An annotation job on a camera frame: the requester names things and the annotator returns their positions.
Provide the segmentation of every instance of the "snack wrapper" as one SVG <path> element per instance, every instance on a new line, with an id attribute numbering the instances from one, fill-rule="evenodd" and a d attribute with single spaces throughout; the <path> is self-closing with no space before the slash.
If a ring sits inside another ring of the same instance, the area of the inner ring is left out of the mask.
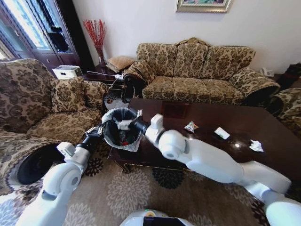
<path id="1" fill-rule="evenodd" d="M 197 129 L 198 126 L 196 124 L 194 124 L 193 121 L 191 121 L 187 126 L 184 127 L 184 129 L 194 133 L 194 130 Z"/>

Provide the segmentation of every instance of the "red dried branch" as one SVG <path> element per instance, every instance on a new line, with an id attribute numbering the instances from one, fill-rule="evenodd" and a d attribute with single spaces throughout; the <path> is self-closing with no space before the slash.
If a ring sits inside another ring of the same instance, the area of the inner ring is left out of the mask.
<path id="1" fill-rule="evenodd" d="M 98 54 L 102 54 L 103 41 L 107 31 L 105 23 L 102 22 L 101 20 L 94 20 L 94 22 L 92 22 L 92 20 L 85 20 L 84 26 L 88 31 L 90 38 L 92 39 Z"/>

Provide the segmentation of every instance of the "crumpled tissue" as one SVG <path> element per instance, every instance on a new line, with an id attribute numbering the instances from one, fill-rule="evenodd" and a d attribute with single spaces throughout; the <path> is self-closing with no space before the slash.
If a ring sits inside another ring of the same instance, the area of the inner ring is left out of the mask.
<path id="1" fill-rule="evenodd" d="M 250 148 L 253 150 L 253 151 L 256 151 L 256 152 L 263 152 L 263 148 L 261 146 L 261 143 L 258 141 L 258 140 L 251 140 L 251 146 Z"/>

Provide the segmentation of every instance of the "floral sofa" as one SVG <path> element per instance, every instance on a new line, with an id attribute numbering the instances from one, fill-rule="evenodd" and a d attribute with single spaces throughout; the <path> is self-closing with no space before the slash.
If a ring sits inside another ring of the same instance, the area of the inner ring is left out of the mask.
<path id="1" fill-rule="evenodd" d="M 175 45 L 142 43 L 125 85 L 149 99 L 256 105 L 278 91 L 273 80 L 246 68 L 255 51 L 212 46 L 196 38 Z"/>
<path id="2" fill-rule="evenodd" d="M 279 92 L 272 97 L 267 110 L 301 139 L 301 88 Z"/>
<path id="3" fill-rule="evenodd" d="M 108 89 L 82 77 L 54 79 L 35 59 L 0 63 L 0 81 L 0 195 L 4 195 L 14 191 L 19 173 L 24 173 L 18 169 L 30 156 L 48 165 L 46 173 L 58 143 L 75 145 L 99 123 Z M 28 173 L 35 177 L 34 169 Z"/>

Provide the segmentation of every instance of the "coffee table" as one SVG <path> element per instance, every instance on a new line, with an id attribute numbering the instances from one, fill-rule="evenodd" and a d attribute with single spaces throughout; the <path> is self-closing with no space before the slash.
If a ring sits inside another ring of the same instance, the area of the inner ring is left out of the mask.
<path id="1" fill-rule="evenodd" d="M 263 108 L 137 98 L 132 98 L 128 108 L 142 109 L 145 121 L 160 113 L 166 130 L 175 129 L 188 138 L 207 142 L 226 151 L 237 162 L 255 160 L 291 180 L 301 179 L 301 140 Z M 190 121 L 199 126 L 195 133 L 183 129 Z M 227 140 L 214 134 L 218 127 L 230 133 Z M 251 139 L 262 143 L 263 153 L 249 148 Z M 108 158 L 124 173 L 130 172 L 130 165 L 188 170 L 184 164 L 164 158 L 145 137 L 138 152 L 112 148 Z"/>

